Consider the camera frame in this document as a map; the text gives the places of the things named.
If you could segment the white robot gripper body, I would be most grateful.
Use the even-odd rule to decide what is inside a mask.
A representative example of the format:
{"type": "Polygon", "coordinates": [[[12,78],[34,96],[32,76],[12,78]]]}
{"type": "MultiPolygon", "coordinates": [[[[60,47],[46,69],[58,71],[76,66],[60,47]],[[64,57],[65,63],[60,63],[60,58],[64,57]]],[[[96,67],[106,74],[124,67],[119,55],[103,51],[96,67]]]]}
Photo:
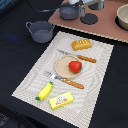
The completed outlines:
{"type": "Polygon", "coordinates": [[[71,5],[89,6],[94,10],[104,8],[104,0],[68,0],[71,5]]]}

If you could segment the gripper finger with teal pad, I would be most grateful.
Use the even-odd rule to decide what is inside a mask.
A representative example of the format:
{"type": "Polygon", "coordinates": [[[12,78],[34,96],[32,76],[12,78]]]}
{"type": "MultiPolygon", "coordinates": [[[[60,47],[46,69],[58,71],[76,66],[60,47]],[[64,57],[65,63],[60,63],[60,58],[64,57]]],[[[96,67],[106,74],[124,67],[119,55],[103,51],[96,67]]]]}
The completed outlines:
{"type": "Polygon", "coordinates": [[[85,16],[85,6],[84,5],[81,5],[79,7],[79,9],[80,9],[81,17],[84,17],[85,16]]]}

